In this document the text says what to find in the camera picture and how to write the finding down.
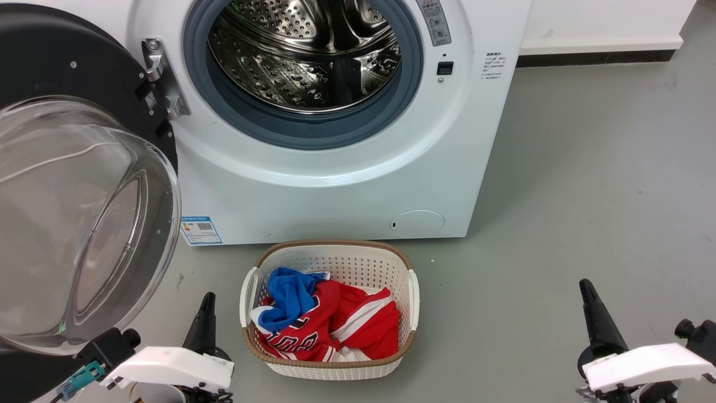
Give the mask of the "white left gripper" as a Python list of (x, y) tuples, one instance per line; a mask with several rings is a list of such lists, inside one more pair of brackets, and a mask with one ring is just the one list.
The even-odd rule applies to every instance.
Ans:
[[(108, 373), (100, 385), (129, 388), (131, 402), (231, 402), (231, 360), (216, 357), (216, 295), (207, 292), (183, 348), (148, 346)], [(204, 345), (204, 354), (194, 352)]]

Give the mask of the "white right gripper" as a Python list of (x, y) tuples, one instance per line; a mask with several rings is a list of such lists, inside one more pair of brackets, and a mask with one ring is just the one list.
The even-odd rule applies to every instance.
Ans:
[[(627, 348), (617, 325), (593, 283), (580, 280), (582, 308), (589, 349)], [(686, 378), (713, 376), (714, 365), (678, 343), (641, 346), (623, 354), (596, 359), (582, 367), (593, 392), (612, 392), (622, 385), (639, 387), (648, 383), (673, 382)]]

